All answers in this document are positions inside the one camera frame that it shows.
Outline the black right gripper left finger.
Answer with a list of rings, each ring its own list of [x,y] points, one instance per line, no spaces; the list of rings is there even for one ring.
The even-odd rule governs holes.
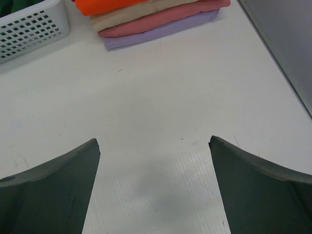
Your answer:
[[[2,234],[80,234],[98,170],[95,138],[0,180]]]

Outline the dark green t shirt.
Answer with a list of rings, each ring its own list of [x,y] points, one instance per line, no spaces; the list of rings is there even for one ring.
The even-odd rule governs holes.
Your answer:
[[[0,17],[5,17],[42,1],[43,0],[0,0]]]

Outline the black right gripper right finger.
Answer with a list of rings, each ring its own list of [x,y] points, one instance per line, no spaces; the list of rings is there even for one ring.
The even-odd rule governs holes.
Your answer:
[[[224,139],[209,142],[233,234],[310,234],[312,177],[250,154]]]

